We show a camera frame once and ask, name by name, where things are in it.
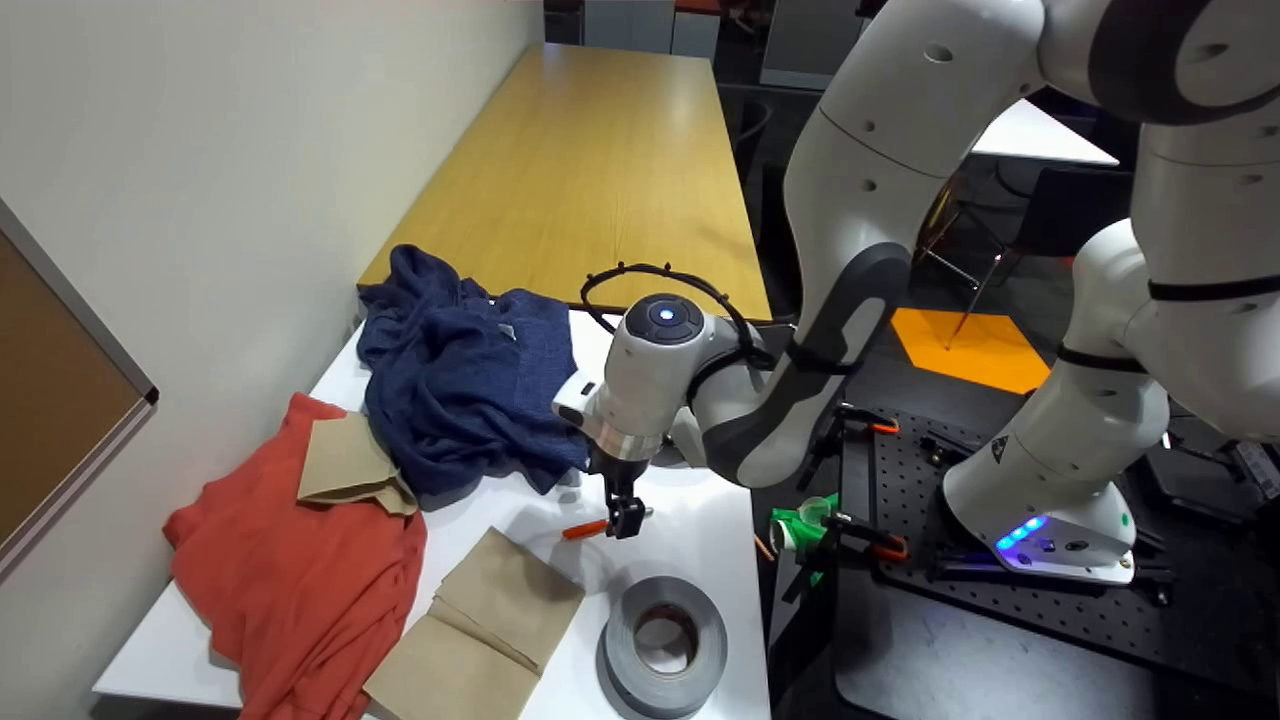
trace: fabric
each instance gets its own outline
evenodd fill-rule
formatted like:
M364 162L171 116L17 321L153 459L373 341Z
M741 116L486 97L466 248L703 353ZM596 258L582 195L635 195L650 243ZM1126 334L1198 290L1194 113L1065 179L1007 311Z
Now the fabric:
M391 517L421 511L413 488L398 480L396 466L376 445L358 413L311 425L294 499L303 505L376 499Z
M373 674L367 697L396 720L518 715L580 599L556 570L484 531Z
M171 581L240 668L243 720L358 715L413 610L421 517L294 505L311 425L333 418L293 398L278 432L164 524Z
M407 243L391 248L391 277L364 304L364 418L421 495L462 495L510 459L541 491L582 467L582 441L552 407L576 369L564 304L486 302Z

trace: silver tape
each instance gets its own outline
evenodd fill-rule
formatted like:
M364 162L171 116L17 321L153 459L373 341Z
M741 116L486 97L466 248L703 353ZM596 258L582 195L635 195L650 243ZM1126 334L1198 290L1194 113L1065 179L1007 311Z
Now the silver tape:
M714 693L727 635L714 603L681 577L647 577L613 599L596 674L628 720L691 715Z

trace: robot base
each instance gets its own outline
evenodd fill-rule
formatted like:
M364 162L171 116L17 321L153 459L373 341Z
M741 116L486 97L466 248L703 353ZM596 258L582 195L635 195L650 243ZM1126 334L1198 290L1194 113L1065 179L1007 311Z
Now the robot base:
M1004 459L976 454L945 475L948 511L1007 570L1076 583L1130 583L1136 519L1110 480L1029 480Z

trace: yellow object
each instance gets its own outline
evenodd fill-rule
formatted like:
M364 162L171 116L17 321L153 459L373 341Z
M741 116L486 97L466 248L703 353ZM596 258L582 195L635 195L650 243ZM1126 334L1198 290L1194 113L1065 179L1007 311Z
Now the yellow object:
M687 57L527 49L358 286L388 277L396 243L494 297L533 290L576 304L588 272L628 259L695 272L744 315L773 315L714 81ZM623 277L590 302L628 308L671 290Z
M993 311L924 311L896 308L893 334L921 373L957 378L1000 393L1030 393L1047 380L1047 365L1029 336Z

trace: cork board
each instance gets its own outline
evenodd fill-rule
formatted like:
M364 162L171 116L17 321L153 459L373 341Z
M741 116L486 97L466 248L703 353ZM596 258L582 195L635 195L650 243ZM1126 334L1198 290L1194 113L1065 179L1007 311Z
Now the cork board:
M0 573L153 404L156 387L0 201Z

